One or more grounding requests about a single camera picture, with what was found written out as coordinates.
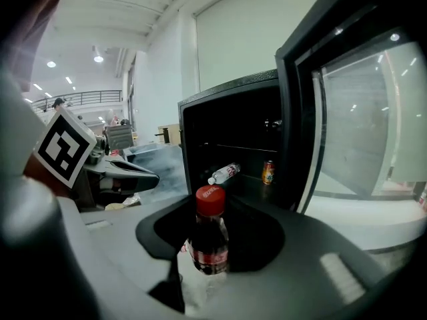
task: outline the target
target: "water bottle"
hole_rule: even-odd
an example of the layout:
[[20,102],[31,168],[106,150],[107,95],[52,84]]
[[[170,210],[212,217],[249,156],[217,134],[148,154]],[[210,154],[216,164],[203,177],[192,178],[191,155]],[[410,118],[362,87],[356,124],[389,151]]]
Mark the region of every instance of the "water bottle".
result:
[[212,177],[210,177],[207,182],[209,185],[222,184],[238,172],[240,172],[240,165],[238,163],[230,163],[229,165],[218,169],[216,172],[213,172]]

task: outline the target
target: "orange can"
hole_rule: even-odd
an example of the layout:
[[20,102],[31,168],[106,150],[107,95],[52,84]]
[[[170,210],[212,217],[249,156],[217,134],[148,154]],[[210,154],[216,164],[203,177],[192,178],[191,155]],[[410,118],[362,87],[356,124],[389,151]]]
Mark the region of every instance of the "orange can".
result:
[[274,179],[274,163],[269,160],[264,163],[264,170],[262,171],[262,182],[269,185]]

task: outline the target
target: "red bottle cap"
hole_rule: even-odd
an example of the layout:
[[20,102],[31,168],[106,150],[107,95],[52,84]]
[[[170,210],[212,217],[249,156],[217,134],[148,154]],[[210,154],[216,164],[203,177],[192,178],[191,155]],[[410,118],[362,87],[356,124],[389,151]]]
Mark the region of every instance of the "red bottle cap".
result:
[[224,212],[226,192],[217,185],[200,187],[195,193],[197,212],[206,217],[218,216]]

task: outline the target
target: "balcony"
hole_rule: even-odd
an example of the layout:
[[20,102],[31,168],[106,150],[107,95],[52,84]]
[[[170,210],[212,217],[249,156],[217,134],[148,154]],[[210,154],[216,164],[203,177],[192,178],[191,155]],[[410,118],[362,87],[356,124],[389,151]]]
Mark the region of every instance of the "balcony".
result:
[[87,106],[91,107],[95,104],[114,104],[121,103],[121,90],[102,90],[102,91],[86,91],[82,93],[69,93],[66,95],[58,95],[52,98],[40,99],[31,104],[36,114],[45,113],[52,108],[55,100],[60,97],[64,100],[66,107]]

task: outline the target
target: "glass door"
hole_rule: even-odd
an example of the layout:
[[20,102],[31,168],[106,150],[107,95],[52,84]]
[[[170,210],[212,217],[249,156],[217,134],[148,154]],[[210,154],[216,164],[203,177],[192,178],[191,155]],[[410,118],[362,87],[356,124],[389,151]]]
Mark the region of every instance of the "glass door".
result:
[[426,226],[426,52],[414,4],[318,0],[276,53],[284,199],[361,249]]

